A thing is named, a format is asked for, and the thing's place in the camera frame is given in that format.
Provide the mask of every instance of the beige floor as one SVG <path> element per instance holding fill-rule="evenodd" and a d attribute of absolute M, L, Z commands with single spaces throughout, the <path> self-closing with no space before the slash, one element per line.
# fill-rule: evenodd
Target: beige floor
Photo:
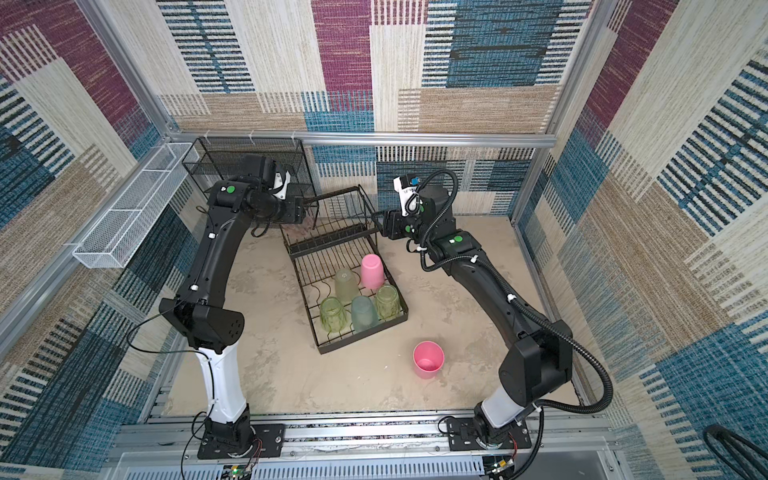
<path fill-rule="evenodd" d="M 472 232 L 509 283 L 541 310 L 508 220 L 459 217 L 457 223 Z M 494 391 L 506 348 L 480 306 L 441 270 L 423 272 L 404 240 L 379 238 L 379 250 L 409 305 L 408 321 L 320 355 L 280 232 L 243 238 L 225 307 L 245 316 L 237 360 L 252 413 L 466 408 Z M 445 366 L 431 380 L 412 371 L 413 348 L 426 339 L 445 351 Z M 551 396 L 577 402 L 571 384 Z M 199 364 L 187 356 L 165 413 L 186 415 L 205 407 Z"/>

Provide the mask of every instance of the pink cup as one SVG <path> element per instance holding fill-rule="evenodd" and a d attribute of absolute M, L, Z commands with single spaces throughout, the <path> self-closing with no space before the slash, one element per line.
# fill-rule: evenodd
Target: pink cup
<path fill-rule="evenodd" d="M 445 363 L 445 354 L 440 345 L 427 340 L 413 349 L 413 363 L 416 375 L 423 379 L 431 379 L 437 375 L 442 364 Z"/>
<path fill-rule="evenodd" d="M 384 284 L 384 264 L 378 255 L 370 253 L 362 258 L 360 283 L 371 290 L 377 290 Z"/>

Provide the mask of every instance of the black wire dish rack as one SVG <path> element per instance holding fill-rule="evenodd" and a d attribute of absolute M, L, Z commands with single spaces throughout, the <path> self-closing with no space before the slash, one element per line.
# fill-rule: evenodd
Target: black wire dish rack
<path fill-rule="evenodd" d="M 301 294 L 310 319 L 312 335 L 320 353 L 328 353 L 374 333 L 403 323 L 408 319 L 408 305 L 397 287 L 395 279 L 384 260 L 385 284 L 394 286 L 399 294 L 400 312 L 389 320 L 379 322 L 362 332 L 356 332 L 350 306 L 344 308 L 347 326 L 338 333 L 328 333 L 320 322 L 320 304 L 329 296 L 335 296 L 333 277 L 342 268 L 350 269 L 357 276 L 360 295 L 373 300 L 376 292 L 360 286 L 360 264 L 369 253 L 379 255 L 376 225 L 373 223 L 373 207 L 360 187 L 349 187 L 314 198 L 306 198 L 307 216 L 301 225 L 281 225 L 283 243 L 290 256 Z"/>

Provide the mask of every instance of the white wire shelf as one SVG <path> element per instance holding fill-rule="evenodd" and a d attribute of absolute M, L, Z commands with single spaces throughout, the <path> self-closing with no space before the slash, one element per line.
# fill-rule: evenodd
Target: white wire shelf
<path fill-rule="evenodd" d="M 187 176 L 182 158 L 200 156 L 187 142 L 158 150 L 72 255 L 87 268 L 125 268 Z"/>

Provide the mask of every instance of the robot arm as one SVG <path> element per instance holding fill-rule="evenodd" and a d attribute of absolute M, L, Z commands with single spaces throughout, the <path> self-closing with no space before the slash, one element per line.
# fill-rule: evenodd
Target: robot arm
<path fill-rule="evenodd" d="M 190 274 L 173 299 L 162 299 L 160 311 L 187 337 L 203 370 L 209 415 L 204 421 L 207 439 L 198 458 L 245 455 L 253 447 L 250 409 L 240 388 L 237 342 L 245 319 L 226 310 L 224 293 L 232 263 L 251 220 L 301 223 L 305 216 L 301 197 L 286 194 L 290 172 L 271 159 L 246 155 L 246 173 L 220 180 L 211 188 L 207 222 Z"/>
<path fill-rule="evenodd" d="M 456 228 L 450 196 L 444 187 L 422 185 L 416 175 L 398 177 L 394 183 L 401 208 L 380 214 L 377 226 L 382 235 L 415 240 L 420 244 L 417 250 L 425 251 L 434 263 L 461 257 L 445 263 L 442 269 L 477 300 L 509 349 L 498 370 L 501 385 L 475 408 L 474 434 L 481 445 L 500 445 L 510 429 L 536 408 L 536 400 L 571 380 L 573 349 L 511 304 L 509 295 L 520 296 L 501 276 L 494 277 L 492 271 L 481 267 L 492 263 L 471 233 Z M 433 222 L 429 238 L 425 238 L 425 230 Z M 529 315 L 549 323 L 539 312 L 529 310 Z M 562 336 L 572 337 L 564 321 L 551 326 Z"/>

